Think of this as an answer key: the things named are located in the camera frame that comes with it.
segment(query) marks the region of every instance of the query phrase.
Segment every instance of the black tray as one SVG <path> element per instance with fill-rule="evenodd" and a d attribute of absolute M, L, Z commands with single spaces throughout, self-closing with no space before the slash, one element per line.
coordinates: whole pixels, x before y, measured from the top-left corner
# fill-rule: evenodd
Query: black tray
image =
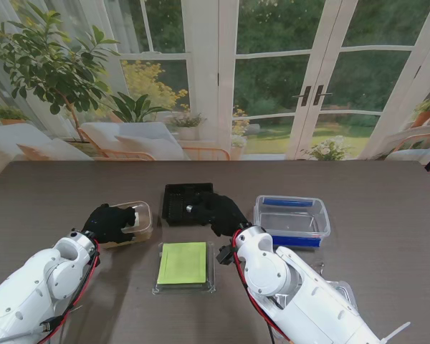
<path fill-rule="evenodd" d="M 194 183 L 166 185 L 162 217 L 167 221 L 169 226 L 183 226 L 196 223 L 193 215 L 186 211 L 186 206 L 201 192 L 214 192 L 213 184 Z"/>

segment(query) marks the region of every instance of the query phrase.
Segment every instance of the clear plastic box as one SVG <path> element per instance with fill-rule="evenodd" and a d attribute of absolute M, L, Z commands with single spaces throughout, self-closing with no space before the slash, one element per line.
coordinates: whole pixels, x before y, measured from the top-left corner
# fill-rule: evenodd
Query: clear plastic box
<path fill-rule="evenodd" d="M 214 243 L 206 242 L 206 281 L 205 283 L 191 283 L 178 285 L 160 285 L 158 284 L 159 267 L 163 256 L 163 245 L 159 244 L 159 261 L 156 271 L 155 284 L 152 289 L 154 295 L 158 294 L 188 294 L 194 292 L 215 292 L 215 264 L 214 264 Z"/>
<path fill-rule="evenodd" d="M 148 203 L 143 201 L 129 202 L 116 205 L 119 208 L 126 209 L 129 206 L 135 211 L 135 223 L 133 226 L 127 225 L 123 228 L 123 233 L 133 233 L 135 238 L 130 242 L 122 242 L 117 244 L 115 242 L 107 242 L 105 244 L 100 244 L 104 249 L 110 247 L 117 247 L 127 244 L 133 244 L 135 242 L 144 242 L 151 238 L 153 233 L 153 216 L 151 215 L 150 206 Z"/>
<path fill-rule="evenodd" d="M 331 230 L 324 203 L 305 197 L 258 196 L 254 224 L 282 246 L 319 247 Z"/>

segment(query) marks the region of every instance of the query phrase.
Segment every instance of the blue strip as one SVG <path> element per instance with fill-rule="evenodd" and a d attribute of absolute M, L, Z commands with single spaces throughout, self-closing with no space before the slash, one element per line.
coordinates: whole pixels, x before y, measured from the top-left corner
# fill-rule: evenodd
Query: blue strip
<path fill-rule="evenodd" d="M 285 199 L 264 199 L 263 204 L 267 206 L 312 206 L 314 203 L 312 201 L 288 201 Z"/>
<path fill-rule="evenodd" d="M 277 246 L 320 247 L 320 238 L 297 238 L 295 236 L 272 236 L 272 242 Z"/>

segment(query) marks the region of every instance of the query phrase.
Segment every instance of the table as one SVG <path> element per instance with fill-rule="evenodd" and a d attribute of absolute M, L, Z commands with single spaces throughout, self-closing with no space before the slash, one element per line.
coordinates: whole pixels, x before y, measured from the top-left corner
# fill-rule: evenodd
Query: table
<path fill-rule="evenodd" d="M 0 282 L 101 203 L 142 200 L 152 239 L 102 252 L 101 265 L 65 328 L 66 343 L 269 343 L 267 326 L 234 266 L 216 266 L 212 295 L 152 295 L 160 242 L 227 243 L 210 228 L 167 227 L 158 214 L 167 183 L 212 182 L 252 220 L 260 194 L 311 196 L 328 209 L 332 233 L 309 263 L 353 288 L 380 337 L 430 343 L 430 176 L 405 161 L 16 162 L 0 175 Z"/>

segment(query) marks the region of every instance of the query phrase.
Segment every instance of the green lawn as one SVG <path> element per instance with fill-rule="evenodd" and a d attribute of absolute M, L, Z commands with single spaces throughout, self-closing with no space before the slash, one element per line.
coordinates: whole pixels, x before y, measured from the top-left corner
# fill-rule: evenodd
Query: green lawn
<path fill-rule="evenodd" d="M 244 154 L 283 154 L 290 141 L 290 125 L 262 125 L 258 135 L 247 136 Z"/>
<path fill-rule="evenodd" d="M 365 147 L 372 132 L 373 127 L 319 123 L 315 128 L 311 145 L 316 145 L 327 138 L 342 135 L 345 137 L 345 142 L 352 146 L 349 152 L 350 156 L 355 158 Z M 247 136 L 245 154 L 285 153 L 289 141 L 289 125 L 262 125 L 261 132 L 258 135 Z"/>

